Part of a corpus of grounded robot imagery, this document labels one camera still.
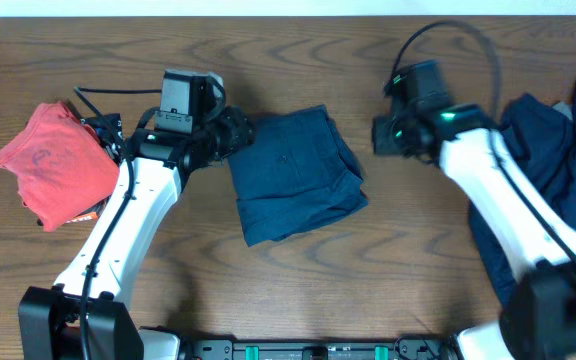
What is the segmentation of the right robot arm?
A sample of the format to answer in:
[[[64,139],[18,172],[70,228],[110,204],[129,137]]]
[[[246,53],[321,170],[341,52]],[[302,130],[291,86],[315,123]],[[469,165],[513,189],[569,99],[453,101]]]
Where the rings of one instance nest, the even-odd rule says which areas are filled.
[[[576,353],[576,230],[514,162],[474,104],[377,116],[377,155],[423,157],[468,196],[498,240],[518,283],[499,319],[454,338],[461,359],[561,359]]]

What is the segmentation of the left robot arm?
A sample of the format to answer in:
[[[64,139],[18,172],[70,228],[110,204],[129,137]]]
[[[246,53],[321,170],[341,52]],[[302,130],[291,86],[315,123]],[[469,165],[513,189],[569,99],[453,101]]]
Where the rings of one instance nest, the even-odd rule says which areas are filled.
[[[147,128],[143,114],[102,216],[49,289],[31,286],[18,318],[26,359],[191,359],[192,343],[163,327],[138,328],[133,289],[154,235],[180,199],[190,174],[254,141],[235,106],[203,118],[187,133]]]

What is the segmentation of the navy blue shorts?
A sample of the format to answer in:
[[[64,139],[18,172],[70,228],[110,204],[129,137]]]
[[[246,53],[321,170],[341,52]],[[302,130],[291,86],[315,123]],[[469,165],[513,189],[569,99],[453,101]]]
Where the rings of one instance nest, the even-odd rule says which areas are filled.
[[[250,247],[327,226],[368,205],[360,164],[323,105],[259,118],[254,144],[228,164]]]

